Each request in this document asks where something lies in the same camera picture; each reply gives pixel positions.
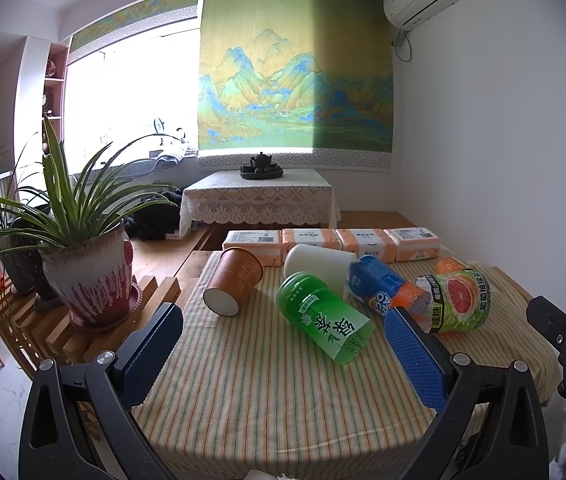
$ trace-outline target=screw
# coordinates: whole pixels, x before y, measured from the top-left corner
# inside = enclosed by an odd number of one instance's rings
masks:
[[[114,359],[113,352],[106,350],[105,352],[101,352],[97,356],[96,362],[98,362],[98,364],[100,364],[100,365],[108,365],[112,362],[113,359]]]
[[[514,368],[519,372],[527,372],[527,363],[521,360],[514,361]]]
[[[466,354],[454,354],[454,362],[459,366],[467,366],[471,359]]]
[[[43,370],[44,372],[46,370],[50,370],[53,364],[54,361],[52,359],[44,359],[43,361],[41,361],[41,364],[39,365],[39,370]]]

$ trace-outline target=orange tissue package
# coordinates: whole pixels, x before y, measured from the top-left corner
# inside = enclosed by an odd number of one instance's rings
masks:
[[[385,232],[396,243],[397,262],[438,257],[441,239],[425,227],[386,229]]]
[[[250,251],[263,267],[281,266],[281,231],[230,231],[223,242],[223,250],[230,247]]]
[[[359,258],[370,254],[385,264],[396,257],[396,243],[382,229],[336,229],[343,250]]]
[[[295,245],[305,244],[340,251],[343,248],[336,229],[283,229],[283,259]]]

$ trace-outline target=wooden stand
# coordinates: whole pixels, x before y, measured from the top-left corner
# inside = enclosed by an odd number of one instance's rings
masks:
[[[131,332],[145,326],[163,303],[174,302],[181,293],[176,277],[159,285],[154,276],[145,276],[138,285],[143,291],[140,307],[124,323],[105,332],[74,326],[66,306],[39,314],[34,311],[33,294],[4,292],[0,297],[1,338],[30,378],[46,358],[59,364],[90,362],[104,350],[117,351]]]

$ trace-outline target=small table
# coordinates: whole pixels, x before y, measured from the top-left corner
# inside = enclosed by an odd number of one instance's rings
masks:
[[[327,224],[341,218],[332,186],[316,170],[285,169],[280,178],[245,180],[217,171],[183,191],[179,234],[193,220],[206,224]]]
[[[202,254],[207,258],[209,253]],[[201,258],[193,264],[200,270]],[[450,253],[443,250],[441,256]],[[210,254],[183,312],[184,330],[142,406],[133,414],[166,465],[222,478],[250,469],[294,478],[392,478],[427,430],[425,408],[367,306],[348,302],[375,323],[366,348],[345,366],[292,326],[275,306],[281,267],[266,267],[247,306],[236,317],[205,307],[202,293],[218,263]],[[392,264],[413,281],[432,273],[436,259]],[[467,333],[440,334],[451,352],[478,364],[529,365],[541,402],[560,381],[554,350],[525,320],[527,301],[494,267],[471,263],[490,280],[492,311]],[[188,267],[188,261],[179,272]],[[475,411],[477,431],[486,405]]]

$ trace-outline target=lace tablecloth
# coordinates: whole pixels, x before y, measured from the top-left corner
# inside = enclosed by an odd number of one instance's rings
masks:
[[[286,169],[281,178],[245,180],[217,171],[183,191],[181,236],[192,221],[206,224],[328,224],[341,219],[332,186],[316,170]]]

